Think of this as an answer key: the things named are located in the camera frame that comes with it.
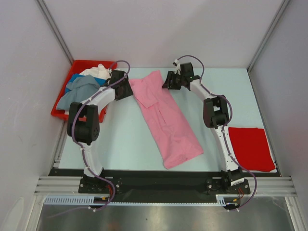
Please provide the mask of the pink t shirt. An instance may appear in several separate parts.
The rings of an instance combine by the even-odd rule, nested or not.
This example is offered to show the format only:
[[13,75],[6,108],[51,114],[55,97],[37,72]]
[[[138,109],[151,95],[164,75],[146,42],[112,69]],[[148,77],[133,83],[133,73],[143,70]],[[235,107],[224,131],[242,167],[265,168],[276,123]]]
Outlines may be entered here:
[[160,71],[141,79],[131,79],[129,83],[166,169],[204,153],[178,104],[170,92],[162,88]]

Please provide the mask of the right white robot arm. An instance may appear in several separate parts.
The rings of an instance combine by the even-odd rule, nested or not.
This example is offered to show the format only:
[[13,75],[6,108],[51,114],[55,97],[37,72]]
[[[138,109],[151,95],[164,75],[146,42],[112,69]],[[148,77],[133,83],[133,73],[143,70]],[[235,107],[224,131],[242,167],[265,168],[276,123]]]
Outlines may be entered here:
[[214,94],[203,85],[201,77],[194,74],[192,63],[180,64],[175,60],[173,65],[176,69],[168,71],[162,88],[180,90],[186,87],[203,102],[204,124],[211,129],[224,164],[221,187],[227,193],[240,191],[245,186],[245,178],[231,144],[228,123],[232,119],[232,112],[228,110],[229,101],[224,95]]

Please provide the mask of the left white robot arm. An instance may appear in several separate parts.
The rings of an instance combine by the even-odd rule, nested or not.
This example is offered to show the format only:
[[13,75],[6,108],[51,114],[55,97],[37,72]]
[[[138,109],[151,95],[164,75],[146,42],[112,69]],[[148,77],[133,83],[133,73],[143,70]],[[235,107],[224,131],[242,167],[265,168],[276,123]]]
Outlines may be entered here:
[[73,102],[69,109],[67,134],[80,148],[84,172],[80,181],[80,193],[99,193],[111,182],[103,176],[94,142],[100,134],[100,111],[109,103],[132,96],[128,73],[113,70],[106,82],[90,97],[80,103]]

